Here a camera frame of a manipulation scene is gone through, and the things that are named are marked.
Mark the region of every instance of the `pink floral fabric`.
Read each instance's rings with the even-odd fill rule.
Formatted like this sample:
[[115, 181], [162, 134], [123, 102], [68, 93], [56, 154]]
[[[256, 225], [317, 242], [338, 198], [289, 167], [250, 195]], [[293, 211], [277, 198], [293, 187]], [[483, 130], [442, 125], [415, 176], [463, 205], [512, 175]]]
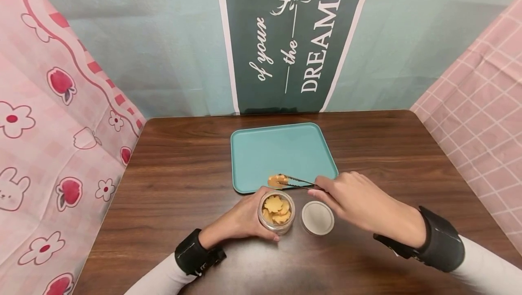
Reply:
[[70, 294], [145, 120], [48, 0], [0, 9], [0, 294]]
[[522, 254], [522, 0], [412, 110]]

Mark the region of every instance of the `plastic tray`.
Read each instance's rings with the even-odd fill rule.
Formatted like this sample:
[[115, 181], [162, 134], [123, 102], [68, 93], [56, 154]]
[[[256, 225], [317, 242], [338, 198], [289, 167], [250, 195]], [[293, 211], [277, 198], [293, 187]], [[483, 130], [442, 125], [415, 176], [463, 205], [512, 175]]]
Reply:
[[267, 185], [268, 176], [286, 174], [313, 182], [317, 175], [339, 174], [317, 124], [237, 130], [230, 136], [232, 184], [239, 193]]

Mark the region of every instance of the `person's left hand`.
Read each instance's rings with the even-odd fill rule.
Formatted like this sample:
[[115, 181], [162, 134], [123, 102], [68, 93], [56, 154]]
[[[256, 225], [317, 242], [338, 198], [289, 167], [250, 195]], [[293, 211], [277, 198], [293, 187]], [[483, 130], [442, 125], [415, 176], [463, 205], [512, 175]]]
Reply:
[[270, 191], [273, 189], [261, 186], [254, 194], [243, 197], [232, 209], [201, 231], [201, 245], [209, 250], [220, 241], [250, 236], [278, 242], [279, 236], [263, 227], [257, 217], [261, 198]]

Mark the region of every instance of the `jar lid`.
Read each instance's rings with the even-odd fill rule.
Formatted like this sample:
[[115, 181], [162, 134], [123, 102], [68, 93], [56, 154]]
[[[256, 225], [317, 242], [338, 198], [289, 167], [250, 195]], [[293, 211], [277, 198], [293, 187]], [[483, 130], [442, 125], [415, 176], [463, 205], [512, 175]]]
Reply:
[[301, 211], [301, 221], [309, 233], [316, 236], [323, 236], [334, 228], [334, 214], [324, 203], [310, 201], [304, 205]]

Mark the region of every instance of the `black wristband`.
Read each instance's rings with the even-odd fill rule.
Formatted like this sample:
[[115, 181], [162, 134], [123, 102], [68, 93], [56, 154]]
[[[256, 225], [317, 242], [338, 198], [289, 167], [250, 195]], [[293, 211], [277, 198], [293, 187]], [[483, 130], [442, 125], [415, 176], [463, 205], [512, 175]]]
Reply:
[[208, 268], [227, 257], [222, 247], [206, 250], [199, 243], [200, 232], [201, 229], [195, 229], [174, 251], [176, 263], [187, 275], [202, 276]]
[[457, 230], [446, 219], [420, 207], [426, 224], [426, 242], [419, 249], [401, 244], [388, 237], [374, 234], [374, 239], [391, 248], [403, 258], [413, 257], [427, 266], [443, 272], [451, 272], [464, 261], [464, 244]]

